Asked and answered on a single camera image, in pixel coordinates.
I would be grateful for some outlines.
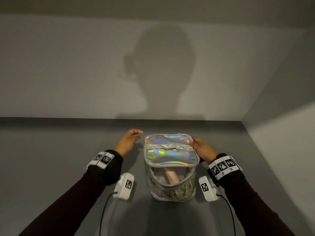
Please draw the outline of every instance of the person's left hand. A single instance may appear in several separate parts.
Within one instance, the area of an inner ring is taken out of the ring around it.
[[[120,139],[114,151],[117,151],[123,158],[132,150],[136,141],[140,138],[139,135],[143,134],[143,131],[139,129],[130,129],[126,134]]]

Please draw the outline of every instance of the hand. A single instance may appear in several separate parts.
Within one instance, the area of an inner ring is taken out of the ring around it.
[[[140,138],[139,135],[143,134],[143,131],[139,129],[130,129],[126,134],[120,139],[114,151],[117,151],[123,158],[132,150],[136,141]]]
[[[195,148],[197,154],[208,164],[210,164],[218,155],[218,153],[207,143],[197,137],[193,137],[193,141],[189,141],[189,144]]]

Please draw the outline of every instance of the white tracking device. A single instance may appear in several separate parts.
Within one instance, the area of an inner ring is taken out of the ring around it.
[[[117,181],[116,187],[114,192],[117,192],[117,194],[114,194],[114,198],[121,198],[124,200],[128,200],[131,189],[134,185],[135,177],[130,173],[124,173],[120,176],[120,180]]]
[[[215,201],[218,199],[217,188],[214,184],[211,184],[207,178],[207,176],[203,176],[199,178],[199,185],[201,187],[202,193],[206,199],[206,201]]]

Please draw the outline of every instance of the white wall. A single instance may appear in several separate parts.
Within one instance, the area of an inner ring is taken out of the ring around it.
[[[205,120],[241,120],[304,32],[32,15],[0,29],[0,117]]]
[[[315,26],[245,115],[243,124],[315,233]]]

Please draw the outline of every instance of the person's right hand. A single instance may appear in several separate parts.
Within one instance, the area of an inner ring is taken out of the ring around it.
[[[218,153],[200,138],[193,137],[193,140],[194,141],[189,141],[189,144],[204,161],[210,164],[217,157]]]

